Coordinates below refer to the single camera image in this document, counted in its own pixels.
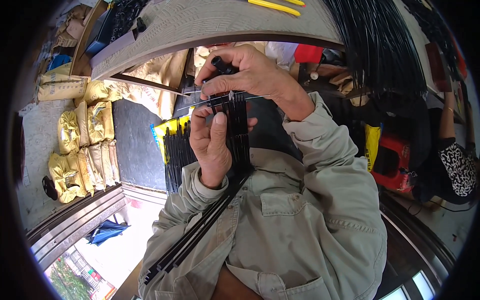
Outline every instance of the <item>hand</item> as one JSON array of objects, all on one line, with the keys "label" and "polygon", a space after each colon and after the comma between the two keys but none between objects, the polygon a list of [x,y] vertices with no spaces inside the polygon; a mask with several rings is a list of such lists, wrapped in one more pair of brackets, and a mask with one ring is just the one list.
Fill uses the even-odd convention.
[{"label": "hand", "polygon": [[[209,189],[217,188],[232,166],[232,155],[225,143],[227,136],[227,116],[218,112],[211,122],[206,117],[212,109],[206,106],[193,110],[190,131],[190,146],[198,159],[202,175],[200,182]],[[248,130],[252,131],[257,118],[248,119]]]},{"label": "hand", "polygon": [[205,83],[200,96],[203,100],[222,92],[246,91],[272,99],[294,121],[303,120],[315,110],[312,100],[295,79],[251,45],[210,53],[195,84],[202,85],[202,80],[210,78],[216,72],[211,64],[215,56],[220,56],[225,63],[239,68],[240,72],[217,76]]}]

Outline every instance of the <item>bundle of black rods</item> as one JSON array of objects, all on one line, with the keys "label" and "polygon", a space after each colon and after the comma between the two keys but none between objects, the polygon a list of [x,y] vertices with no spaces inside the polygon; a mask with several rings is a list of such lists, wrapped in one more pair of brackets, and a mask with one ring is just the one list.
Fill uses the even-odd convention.
[{"label": "bundle of black rods", "polygon": [[177,119],[177,133],[170,134],[167,127],[163,137],[165,149],[165,184],[168,193],[177,193],[181,185],[181,170],[184,166],[197,161],[197,157],[190,147],[190,121],[180,125]]},{"label": "bundle of black rods", "polygon": [[227,114],[227,147],[232,153],[232,170],[235,174],[250,168],[250,144],[248,141],[247,105],[244,92],[230,91],[228,95],[211,100],[213,115],[217,106]]},{"label": "bundle of black rods", "polygon": [[437,43],[440,50],[445,55],[445,60],[450,73],[456,81],[462,77],[456,65],[457,51],[454,46],[450,31],[448,31],[445,22],[433,7],[427,8],[421,0],[402,0],[408,8],[408,11],[415,17],[421,30],[431,42]]},{"label": "bundle of black rods", "polygon": [[228,207],[252,171],[253,168],[251,167],[249,172],[231,178],[230,185],[220,199],[209,205],[207,209],[202,212],[200,220],[198,220],[187,233],[182,235],[182,237],[148,269],[148,274],[144,280],[145,284],[148,284],[159,272],[164,271],[165,273],[169,273],[173,268],[178,267],[183,262]]},{"label": "bundle of black rods", "polygon": [[148,284],[159,272],[169,273],[185,260],[252,174],[254,169],[250,164],[247,106],[243,94],[243,92],[230,91],[228,95],[209,99],[214,115],[217,113],[219,106],[221,106],[222,111],[227,116],[226,144],[232,154],[232,168],[229,173],[233,173],[233,175],[228,177],[229,185],[227,189],[220,199],[210,204],[202,212],[200,220],[148,269],[148,274],[144,281],[145,284]]},{"label": "bundle of black rods", "polygon": [[397,92],[410,99],[427,86],[417,50],[393,0],[321,0],[345,45],[354,88]]}]

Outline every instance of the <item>yellow handle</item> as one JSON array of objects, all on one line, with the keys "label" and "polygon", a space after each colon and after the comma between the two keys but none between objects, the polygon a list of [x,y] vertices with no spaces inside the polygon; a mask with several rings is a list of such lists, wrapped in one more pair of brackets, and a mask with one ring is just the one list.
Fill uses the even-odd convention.
[{"label": "yellow handle", "polygon": [[300,0],[285,0],[286,2],[290,2],[292,4],[296,4],[296,5],[300,5],[300,6],[305,6],[305,3],[303,3],[303,1],[300,1]]},{"label": "yellow handle", "polygon": [[279,5],[279,4],[275,4],[275,3],[272,3],[272,2],[267,2],[267,1],[263,1],[263,0],[248,0],[249,3],[251,4],[256,4],[256,5],[260,5],[260,6],[263,6],[263,7],[268,7],[268,8],[273,8],[274,10],[278,10],[278,11],[283,11],[283,12],[288,12],[288,13],[291,13],[293,14],[294,16],[300,16],[300,13],[290,7],[287,7],[287,6],[283,6],[283,5]]}]

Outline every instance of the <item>wrist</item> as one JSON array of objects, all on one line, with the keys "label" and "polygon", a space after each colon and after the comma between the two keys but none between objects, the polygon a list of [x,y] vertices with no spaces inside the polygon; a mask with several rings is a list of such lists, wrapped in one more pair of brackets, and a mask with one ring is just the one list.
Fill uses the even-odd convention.
[{"label": "wrist", "polygon": [[200,183],[203,184],[206,188],[209,188],[211,190],[220,190],[222,187],[222,181],[223,181],[223,177],[220,178],[220,179],[215,179],[215,178],[211,178],[209,177],[208,175],[205,176],[204,174],[202,174],[202,169],[200,169],[200,173],[199,173],[199,180],[200,180]]},{"label": "wrist", "polygon": [[315,111],[315,104],[300,84],[288,84],[292,88],[275,102],[291,121],[302,121]]}]

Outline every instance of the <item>shirt pocket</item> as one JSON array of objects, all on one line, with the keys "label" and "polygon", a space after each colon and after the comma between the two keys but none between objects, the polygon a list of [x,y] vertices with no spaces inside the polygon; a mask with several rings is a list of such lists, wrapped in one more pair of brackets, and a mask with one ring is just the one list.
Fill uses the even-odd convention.
[{"label": "shirt pocket", "polygon": [[155,291],[155,300],[174,300],[174,296],[174,292],[163,292],[159,290]]},{"label": "shirt pocket", "polygon": [[300,193],[260,195],[263,216],[293,216],[298,214],[308,203]]},{"label": "shirt pocket", "polygon": [[325,285],[324,279],[318,277],[302,286],[295,288],[288,288],[285,290],[288,300],[297,299],[321,299],[331,300],[330,293]]}]

